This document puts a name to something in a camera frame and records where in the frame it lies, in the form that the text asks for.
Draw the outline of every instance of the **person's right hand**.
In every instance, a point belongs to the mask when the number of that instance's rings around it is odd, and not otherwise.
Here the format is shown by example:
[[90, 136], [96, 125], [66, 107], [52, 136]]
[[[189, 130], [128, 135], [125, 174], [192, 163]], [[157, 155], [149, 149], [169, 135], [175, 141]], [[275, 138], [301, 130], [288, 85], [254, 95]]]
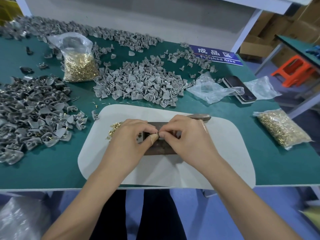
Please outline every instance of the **person's right hand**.
[[[171, 132], [181, 131], [178, 139]], [[162, 126], [159, 136], [189, 165], [202, 173], [214, 160], [221, 158], [202, 120], [174, 116]]]

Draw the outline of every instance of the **yellow bin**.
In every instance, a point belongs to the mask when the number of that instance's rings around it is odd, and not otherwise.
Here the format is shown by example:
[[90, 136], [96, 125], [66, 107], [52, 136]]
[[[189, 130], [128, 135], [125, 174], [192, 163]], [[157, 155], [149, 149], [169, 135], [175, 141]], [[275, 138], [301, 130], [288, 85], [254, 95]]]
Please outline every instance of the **yellow bin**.
[[0, 0], [0, 25], [13, 20], [16, 16], [23, 16], [18, 3], [10, 0]]

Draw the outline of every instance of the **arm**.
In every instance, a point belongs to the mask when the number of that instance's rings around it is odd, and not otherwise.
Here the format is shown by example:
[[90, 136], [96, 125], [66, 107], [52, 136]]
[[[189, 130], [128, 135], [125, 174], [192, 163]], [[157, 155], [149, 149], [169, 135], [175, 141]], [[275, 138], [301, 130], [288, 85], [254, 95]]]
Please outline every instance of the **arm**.
[[90, 238], [106, 201], [158, 139], [158, 134], [153, 134], [138, 144], [137, 135], [143, 131], [158, 132], [154, 126], [141, 120], [126, 120], [116, 130], [98, 168], [42, 240]]
[[[181, 131], [181, 138], [171, 131]], [[159, 130], [159, 135], [206, 177], [244, 239], [302, 240], [219, 155], [203, 121], [176, 115]]]

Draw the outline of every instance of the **stack of cardboard boxes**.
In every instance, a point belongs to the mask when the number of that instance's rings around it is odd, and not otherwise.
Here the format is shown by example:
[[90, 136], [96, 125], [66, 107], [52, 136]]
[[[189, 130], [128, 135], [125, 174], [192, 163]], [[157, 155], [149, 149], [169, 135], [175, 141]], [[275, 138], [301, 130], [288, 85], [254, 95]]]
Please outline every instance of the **stack of cardboard boxes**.
[[[279, 44], [275, 35], [320, 44], [320, 0], [301, 7], [293, 17], [263, 11], [241, 45], [240, 55], [246, 59], [268, 56]], [[285, 47], [272, 61], [279, 67], [295, 54]]]

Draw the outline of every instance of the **white mat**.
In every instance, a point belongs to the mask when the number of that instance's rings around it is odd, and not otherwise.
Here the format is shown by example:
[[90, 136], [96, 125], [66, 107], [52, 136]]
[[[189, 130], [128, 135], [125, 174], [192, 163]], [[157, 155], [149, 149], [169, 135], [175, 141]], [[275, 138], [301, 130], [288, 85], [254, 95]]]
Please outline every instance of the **white mat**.
[[[79, 169], [86, 179], [97, 168], [109, 144], [110, 125], [126, 119], [150, 122], [168, 122], [177, 114], [189, 115], [163, 109], [112, 104], [102, 109], [78, 156]], [[210, 136], [220, 155], [251, 187], [255, 186], [254, 166], [237, 127], [230, 121], [212, 117], [206, 122]], [[177, 188], [213, 189], [206, 178], [185, 163], [178, 155], [143, 156], [138, 166], [122, 184], [152, 185]]]

